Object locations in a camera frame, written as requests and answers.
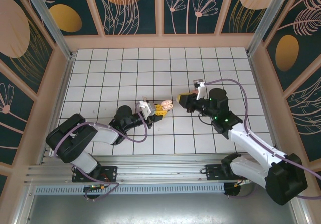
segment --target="grid floor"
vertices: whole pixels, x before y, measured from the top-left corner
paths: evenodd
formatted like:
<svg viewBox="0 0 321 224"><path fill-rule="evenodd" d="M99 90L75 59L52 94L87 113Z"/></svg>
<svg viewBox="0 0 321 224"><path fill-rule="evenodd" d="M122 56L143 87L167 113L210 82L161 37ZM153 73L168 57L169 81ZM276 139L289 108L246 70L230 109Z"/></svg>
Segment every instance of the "grid floor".
<svg viewBox="0 0 321 224"><path fill-rule="evenodd" d="M144 97L155 103L175 100L178 94L194 89L193 80L209 82L221 78L231 78L243 85L249 98L249 126L272 145L244 48L80 49L59 123L80 113L88 121L108 124L122 105L134 110L135 103ZM240 88L224 82L207 86L207 92L215 87L227 91L230 110L244 118ZM143 126L128 132L134 139L141 139L143 134ZM93 156L244 152L213 127L201 123L197 113L186 113L176 101L173 110L148 131L143 143L125 140L112 146L94 142L86 150Z"/></svg>

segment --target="cable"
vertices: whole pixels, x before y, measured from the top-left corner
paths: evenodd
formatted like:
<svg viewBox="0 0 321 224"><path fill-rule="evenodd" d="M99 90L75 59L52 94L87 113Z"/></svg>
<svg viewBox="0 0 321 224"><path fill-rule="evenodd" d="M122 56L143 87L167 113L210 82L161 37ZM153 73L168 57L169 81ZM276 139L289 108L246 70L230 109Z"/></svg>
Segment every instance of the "cable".
<svg viewBox="0 0 321 224"><path fill-rule="evenodd" d="M212 125L212 124L209 124L209 123L204 122L203 120L201 120L201 113L199 113L199 120L200 120L202 123L206 124L206 125Z"/></svg>
<svg viewBox="0 0 321 224"><path fill-rule="evenodd" d="M101 124L101 123L94 123L94 122L83 122L83 123L80 123L79 125L73 127L57 144L55 150L54 150L54 157L58 158L58 155L57 155L57 151L59 149L59 147L62 145L62 143L68 138L68 136L73 133L76 129L80 128L81 126L84 126L84 125L92 125L92 126L101 126L101 127L104 127L104 128L109 128L111 130L114 130L115 132L117 132L118 134L120 134L121 136L125 137L126 139L130 140L130 141L134 141L136 143L141 143L143 141L145 141L147 139L147 124L145 122L145 119L143 118L143 116L141 115L140 111L138 111L138 115L139 117L141 118L142 122L143 122L143 125L145 127L145 136L142 140L134 140L134 139L131 139L129 138L128 136L124 135L122 132L118 131L117 129L113 128L112 126L110 125L105 125L105 124ZM108 184L108 187L111 185L111 184L115 184L116 186L113 187L110 191L108 191L106 194L103 194L103 195L100 195L98 198L92 200L92 201L95 201L95 200L100 200L100 199L103 199L105 198L106 196L108 196L110 193L112 193L118 186L119 186L119 183L118 182L106 182L106 181L101 181L101 180L97 180L95 178L92 178L91 176L89 176L87 173L85 173L82 169L78 168L77 166L73 165L74 168L77 168L79 170L79 172L81 174L83 174L85 177L87 177L88 179L92 180L92 181L95 181L97 183L100 183L100 184ZM87 200L90 200L88 197L87 197L87 193L88 191L85 192L85 197L87 198Z"/></svg>
<svg viewBox="0 0 321 224"><path fill-rule="evenodd" d="M233 79L228 79L228 78L224 78L224 79L219 79L219 80L215 80L215 81L211 81L211 82L207 82L205 83L204 85L212 85L216 82L223 82L223 81L230 81L230 82L233 82L235 84L237 84L240 88L241 88L241 91L243 92L244 94L244 99L245 99L245 117L244 117L244 128L247 132L247 134L251 137L252 140L254 140L258 145L260 145L263 149L265 149L267 152L271 153L272 155L276 156L277 158L287 162L287 163L290 163L291 165L294 165L300 169L303 169L307 172L309 172L310 174L314 175L316 178L318 178L319 180L321 180L321 176L318 175L316 172L314 172L313 170L307 168L307 167L304 167L303 165L300 165L300 164L297 164L291 160L288 160L286 158L284 158L283 156L280 156L279 154L276 154L274 153L272 150L270 150L268 147L266 147L264 144L262 144L259 140L257 140L254 136L252 136L250 133L249 133L249 129L247 128L247 119L248 119L248 99L247 99L247 96L246 96L246 92L243 88L243 86L233 80ZM320 200L321 199L321 196L301 196L301 195L297 195L296 196L297 198L301 198L301 199L307 199L307 200Z"/></svg>

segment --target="white tile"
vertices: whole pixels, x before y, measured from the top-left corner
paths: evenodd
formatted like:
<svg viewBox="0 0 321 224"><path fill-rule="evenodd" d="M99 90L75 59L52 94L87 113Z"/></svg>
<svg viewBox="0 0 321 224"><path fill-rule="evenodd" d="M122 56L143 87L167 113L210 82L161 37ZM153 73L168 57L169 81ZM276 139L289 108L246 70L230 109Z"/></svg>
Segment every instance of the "white tile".
<svg viewBox="0 0 321 224"><path fill-rule="evenodd" d="M153 86L138 86L136 99L137 101L141 101L144 98L148 100L154 100L154 87Z"/></svg>
<svg viewBox="0 0 321 224"><path fill-rule="evenodd" d="M154 153L154 137L148 136L142 143L134 143L134 155L152 155Z"/></svg>
<svg viewBox="0 0 321 224"><path fill-rule="evenodd" d="M123 59L138 59L138 48L125 48Z"/></svg>
<svg viewBox="0 0 321 224"><path fill-rule="evenodd" d="M155 154L174 154L174 136L173 135L155 135L154 145Z"/></svg>
<svg viewBox="0 0 321 224"><path fill-rule="evenodd" d="M120 72L105 73L103 86L119 86Z"/></svg>
<svg viewBox="0 0 321 224"><path fill-rule="evenodd" d="M80 111L81 102L66 102L61 112L61 118L69 118Z"/></svg>
<svg viewBox="0 0 321 224"><path fill-rule="evenodd" d="M86 87L84 93L84 102L100 101L102 87Z"/></svg>
<svg viewBox="0 0 321 224"><path fill-rule="evenodd" d="M180 106L180 104L176 101L173 101L173 115L175 117L177 116L187 116L190 117L191 113L186 112L186 109L184 109L182 106Z"/></svg>
<svg viewBox="0 0 321 224"><path fill-rule="evenodd" d="M251 71L250 63L247 58L235 58L234 64L238 71Z"/></svg>
<svg viewBox="0 0 321 224"><path fill-rule="evenodd" d="M235 71L233 58L219 58L220 71Z"/></svg>
<svg viewBox="0 0 321 224"><path fill-rule="evenodd" d="M194 135L196 154L215 153L213 134Z"/></svg>
<svg viewBox="0 0 321 224"><path fill-rule="evenodd" d="M241 89L238 85L224 85L228 99L243 99Z"/></svg>
<svg viewBox="0 0 321 224"><path fill-rule="evenodd" d="M231 50L229 47L216 47L217 58L232 58Z"/></svg>
<svg viewBox="0 0 321 224"><path fill-rule="evenodd" d="M124 139L119 145L114 146L113 155L132 155L133 144L133 141Z"/></svg>
<svg viewBox="0 0 321 224"><path fill-rule="evenodd" d="M86 85L87 73L73 73L71 74L69 86L70 87L84 87Z"/></svg>
<svg viewBox="0 0 321 224"><path fill-rule="evenodd" d="M188 85L187 72L171 72L172 85Z"/></svg>
<svg viewBox="0 0 321 224"><path fill-rule="evenodd" d="M189 92L189 88L187 85L176 85L176 86L172 86L172 96L173 96L173 100L176 100L177 96L179 94L184 94L184 93L188 93Z"/></svg>
<svg viewBox="0 0 321 224"><path fill-rule="evenodd" d="M75 61L72 73L88 73L90 61Z"/></svg>
<svg viewBox="0 0 321 224"><path fill-rule="evenodd" d="M234 153L235 145L232 141L226 139L223 135L215 134L216 153Z"/></svg>
<svg viewBox="0 0 321 224"><path fill-rule="evenodd" d="M193 135L175 135L175 154L194 154Z"/></svg>
<svg viewBox="0 0 321 224"><path fill-rule="evenodd" d="M120 86L137 86L137 72L125 72L120 76Z"/></svg>
<svg viewBox="0 0 321 224"><path fill-rule="evenodd" d="M237 76L241 84L255 84L251 71L237 71Z"/></svg>
<svg viewBox="0 0 321 224"><path fill-rule="evenodd" d="M99 118L113 118L117 112L117 102L100 102Z"/></svg>
<svg viewBox="0 0 321 224"><path fill-rule="evenodd" d="M189 85L194 85L194 80L204 80L204 72L187 72L187 76L189 77Z"/></svg>
<svg viewBox="0 0 321 224"><path fill-rule="evenodd" d="M173 134L173 118L165 117L154 124L155 135L172 135Z"/></svg>
<svg viewBox="0 0 321 224"><path fill-rule="evenodd" d="M69 87L67 90L66 102L81 102L84 96L84 87Z"/></svg>
<svg viewBox="0 0 321 224"><path fill-rule="evenodd" d="M263 108L259 99L248 99L249 115L263 115Z"/></svg>
<svg viewBox="0 0 321 224"><path fill-rule="evenodd" d="M186 59L188 71L203 71L201 59Z"/></svg>
<svg viewBox="0 0 321 224"><path fill-rule="evenodd" d="M135 87L120 87L119 88L119 101L133 101L136 100L136 86Z"/></svg>
<svg viewBox="0 0 321 224"><path fill-rule="evenodd" d="M121 72L121 63L121 60L107 61L105 72Z"/></svg>
<svg viewBox="0 0 321 224"><path fill-rule="evenodd" d="M117 101L119 87L103 87L100 101Z"/></svg>
<svg viewBox="0 0 321 224"><path fill-rule="evenodd" d="M99 102L83 102L81 105L80 114L84 118L98 117Z"/></svg>
<svg viewBox="0 0 321 224"><path fill-rule="evenodd" d="M121 71L122 72L137 72L138 60L123 60Z"/></svg>
<svg viewBox="0 0 321 224"><path fill-rule="evenodd" d="M231 47L233 58L247 58L244 47Z"/></svg>
<svg viewBox="0 0 321 224"><path fill-rule="evenodd" d="M106 60L105 61L91 61L89 72L105 72Z"/></svg>
<svg viewBox="0 0 321 224"><path fill-rule="evenodd" d="M104 156L104 155L112 155L111 144L107 144L104 142L94 142L92 155L93 156Z"/></svg>
<svg viewBox="0 0 321 224"><path fill-rule="evenodd" d="M155 86L154 87L154 99L155 100L167 100L172 98L171 86Z"/></svg>
<svg viewBox="0 0 321 224"><path fill-rule="evenodd" d="M172 72L185 72L186 71L186 59L171 59L171 71Z"/></svg>
<svg viewBox="0 0 321 224"><path fill-rule="evenodd" d="M191 117L175 117L174 118L175 134L192 134L193 125Z"/></svg>
<svg viewBox="0 0 321 224"><path fill-rule="evenodd" d="M264 115L250 115L249 116L252 131L255 133L269 132Z"/></svg>
<svg viewBox="0 0 321 224"><path fill-rule="evenodd" d="M123 49L108 49L107 60L121 60Z"/></svg>
<svg viewBox="0 0 321 224"><path fill-rule="evenodd" d="M242 99L229 99L229 107L235 115L245 115L245 105Z"/></svg>
<svg viewBox="0 0 321 224"><path fill-rule="evenodd" d="M134 133L135 133L135 136L137 136L137 135L145 135L145 127L144 127L144 125L135 127ZM148 135L153 135L154 134L154 126L152 126L150 129L147 128L147 134Z"/></svg>
<svg viewBox="0 0 321 224"><path fill-rule="evenodd" d="M154 68L155 68L155 72L169 72L171 70L170 60L169 59L155 60Z"/></svg>
<svg viewBox="0 0 321 224"><path fill-rule="evenodd" d="M90 60L92 55L92 49L78 49L76 61Z"/></svg>
<svg viewBox="0 0 321 224"><path fill-rule="evenodd" d="M244 84L242 86L245 90L247 98L259 99L259 94L258 94L256 86L254 84Z"/></svg>
<svg viewBox="0 0 321 224"><path fill-rule="evenodd" d="M201 47L202 58L217 58L215 47Z"/></svg>
<svg viewBox="0 0 321 224"><path fill-rule="evenodd" d="M139 59L154 59L154 48L140 48Z"/></svg>
<svg viewBox="0 0 321 224"><path fill-rule="evenodd" d="M89 144L86 146L85 151L89 154L92 154L92 147L94 142L89 142Z"/></svg>
<svg viewBox="0 0 321 224"><path fill-rule="evenodd" d="M186 47L186 59L201 58L201 51L199 47Z"/></svg>
<svg viewBox="0 0 321 224"><path fill-rule="evenodd" d="M91 60L106 60L108 49L94 49Z"/></svg>
<svg viewBox="0 0 321 224"><path fill-rule="evenodd" d="M270 146L273 146L272 138L270 133L256 133L258 137L268 143Z"/></svg>
<svg viewBox="0 0 321 224"><path fill-rule="evenodd" d="M171 73L170 72L156 72L154 74L155 85L170 85Z"/></svg>
<svg viewBox="0 0 321 224"><path fill-rule="evenodd" d="M87 77L87 87L102 86L104 80L104 73L89 73Z"/></svg>
<svg viewBox="0 0 321 224"><path fill-rule="evenodd" d="M200 116L201 120L206 123L211 123L211 119L207 116ZM212 134L212 125L206 125L199 120L199 117L193 118L193 131L194 134Z"/></svg>
<svg viewBox="0 0 321 224"><path fill-rule="evenodd" d="M222 71L221 76L222 76L222 79L227 78L227 79L233 79L237 82L239 81L239 79L237 78L236 71ZM231 81L224 81L223 84L235 84L235 83Z"/></svg>
<svg viewBox="0 0 321 224"><path fill-rule="evenodd" d="M205 81L206 82L211 82L211 81L216 81L216 80L222 79L221 74L220 74L219 71L204 72L204 76L205 76ZM222 85L222 82L214 83L214 85Z"/></svg>
<svg viewBox="0 0 321 224"><path fill-rule="evenodd" d="M154 73L153 72L139 72L137 79L137 86L153 86Z"/></svg>
<svg viewBox="0 0 321 224"><path fill-rule="evenodd" d="M185 59L184 47L170 48L171 59Z"/></svg>
<svg viewBox="0 0 321 224"><path fill-rule="evenodd" d="M204 71L219 71L217 59L202 59Z"/></svg>
<svg viewBox="0 0 321 224"><path fill-rule="evenodd" d="M139 72L154 72L154 60L139 60L138 61Z"/></svg>
<svg viewBox="0 0 321 224"><path fill-rule="evenodd" d="M154 59L169 59L170 49L169 48L155 48Z"/></svg>

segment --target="dark teal wallpaper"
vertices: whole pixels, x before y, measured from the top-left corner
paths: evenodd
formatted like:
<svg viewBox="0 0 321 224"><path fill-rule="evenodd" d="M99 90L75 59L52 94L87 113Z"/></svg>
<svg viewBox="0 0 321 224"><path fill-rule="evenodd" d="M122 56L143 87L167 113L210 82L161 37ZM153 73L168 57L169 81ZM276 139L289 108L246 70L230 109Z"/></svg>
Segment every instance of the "dark teal wallpaper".
<svg viewBox="0 0 321 224"><path fill-rule="evenodd" d="M164 34L214 33L223 0L164 0Z"/></svg>
<svg viewBox="0 0 321 224"><path fill-rule="evenodd" d="M20 0L0 0L0 60L38 92L52 48Z"/></svg>
<svg viewBox="0 0 321 224"><path fill-rule="evenodd" d="M271 0L231 0L222 33L254 33Z"/></svg>
<svg viewBox="0 0 321 224"><path fill-rule="evenodd" d="M5 183L6 183L7 177L5 175L0 175L0 196L4 189Z"/></svg>
<svg viewBox="0 0 321 224"><path fill-rule="evenodd" d="M309 160L321 158L321 68L287 102Z"/></svg>
<svg viewBox="0 0 321 224"><path fill-rule="evenodd" d="M87 0L43 1L63 35L98 35Z"/></svg>
<svg viewBox="0 0 321 224"><path fill-rule="evenodd" d="M321 54L321 0L296 0L267 46L283 90Z"/></svg>
<svg viewBox="0 0 321 224"><path fill-rule="evenodd" d="M156 34L155 0L95 0L105 34Z"/></svg>
<svg viewBox="0 0 321 224"><path fill-rule="evenodd" d="M33 104L0 73L0 162L12 164Z"/></svg>
<svg viewBox="0 0 321 224"><path fill-rule="evenodd" d="M288 1L289 1L289 0L284 0L284 2L283 2L283 4L282 4L279 12L276 14L276 16L275 16L275 18L274 18L272 24L271 24L270 27L267 29L267 31L266 31L266 33L265 33L265 35L264 35L264 37L263 37L263 41L265 41L266 38L268 37L268 35L270 34L272 28L273 28L274 25L275 25L276 20L280 17L280 14L281 14L282 11L284 10L284 7L286 6L286 4L287 4Z"/></svg>

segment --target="gray metal floor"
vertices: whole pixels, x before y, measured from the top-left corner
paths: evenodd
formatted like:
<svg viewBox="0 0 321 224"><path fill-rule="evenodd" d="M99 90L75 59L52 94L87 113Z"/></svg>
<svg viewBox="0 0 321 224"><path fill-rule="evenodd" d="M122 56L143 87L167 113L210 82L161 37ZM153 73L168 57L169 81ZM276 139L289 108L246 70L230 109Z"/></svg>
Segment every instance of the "gray metal floor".
<svg viewBox="0 0 321 224"><path fill-rule="evenodd" d="M262 188L246 199L223 194L36 196L30 224L293 224L289 204L274 203Z"/></svg>

